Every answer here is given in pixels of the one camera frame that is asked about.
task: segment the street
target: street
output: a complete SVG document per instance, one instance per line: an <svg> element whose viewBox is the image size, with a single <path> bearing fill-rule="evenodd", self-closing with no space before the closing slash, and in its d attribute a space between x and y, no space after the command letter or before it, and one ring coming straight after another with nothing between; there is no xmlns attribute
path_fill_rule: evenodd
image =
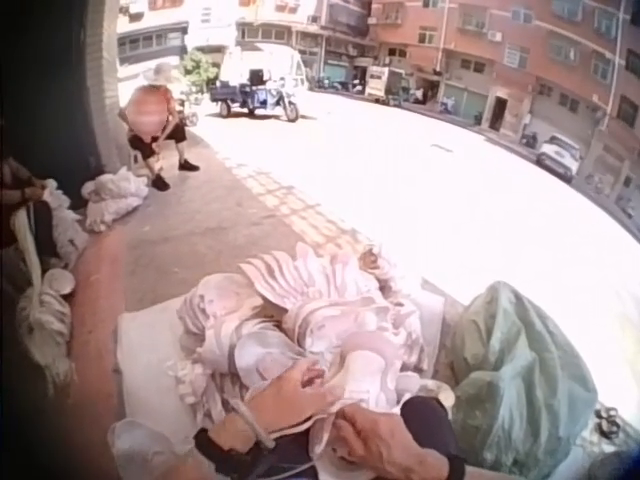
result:
<svg viewBox="0 0 640 480"><path fill-rule="evenodd" d="M270 173L463 303L511 283L557 320L601 400L640 427L640 244L478 134L326 94L301 112L312 118L204 116L193 131L234 172Z"/></svg>

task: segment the white hat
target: white hat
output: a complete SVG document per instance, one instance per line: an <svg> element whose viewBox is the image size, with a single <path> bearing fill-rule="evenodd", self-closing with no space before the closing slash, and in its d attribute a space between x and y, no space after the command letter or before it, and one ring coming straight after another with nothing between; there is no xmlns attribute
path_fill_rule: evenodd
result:
<svg viewBox="0 0 640 480"><path fill-rule="evenodd" d="M168 62L158 63L153 70L144 72L142 76L150 85L170 85L184 82L175 66Z"/></svg>

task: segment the tire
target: tire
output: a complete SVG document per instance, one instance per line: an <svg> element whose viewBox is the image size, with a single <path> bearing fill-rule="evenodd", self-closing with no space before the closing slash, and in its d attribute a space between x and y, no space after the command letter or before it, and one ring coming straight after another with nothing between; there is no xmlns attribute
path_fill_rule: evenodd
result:
<svg viewBox="0 0 640 480"><path fill-rule="evenodd" d="M295 102L287 102L283 107L284 116L287 118L287 122L295 123L300 119L300 110Z"/></svg>
<svg viewBox="0 0 640 480"><path fill-rule="evenodd" d="M221 118L229 118L231 115L231 104L227 100L220 102L219 113Z"/></svg>
<svg viewBox="0 0 640 480"><path fill-rule="evenodd" d="M187 126L188 127L195 127L196 125L198 125L198 122L200 121L200 117L198 117L198 114L193 112L190 113L189 115L187 115Z"/></svg>

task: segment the black shorts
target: black shorts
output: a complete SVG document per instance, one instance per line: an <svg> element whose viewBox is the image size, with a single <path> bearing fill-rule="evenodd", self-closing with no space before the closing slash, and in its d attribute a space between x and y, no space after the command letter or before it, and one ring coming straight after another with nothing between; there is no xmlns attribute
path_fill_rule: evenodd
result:
<svg viewBox="0 0 640 480"><path fill-rule="evenodd" d="M158 141L159 137L153 137L151 142L145 142L139 135L135 133L129 136L129 146L138 152L143 160L149 160L156 155L156 151L153 149L153 144ZM176 143L184 143L187 141L187 131L184 125L180 122L176 123L176 126L169 132L169 135L165 137L165 140L173 140Z"/></svg>

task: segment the tree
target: tree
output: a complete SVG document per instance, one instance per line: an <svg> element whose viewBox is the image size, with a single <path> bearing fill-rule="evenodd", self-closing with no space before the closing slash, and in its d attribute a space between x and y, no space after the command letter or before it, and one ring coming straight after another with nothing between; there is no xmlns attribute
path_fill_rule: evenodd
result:
<svg viewBox="0 0 640 480"><path fill-rule="evenodd" d="M201 51L191 50L180 64L180 70L187 80L200 92L207 84L218 78L218 67Z"/></svg>

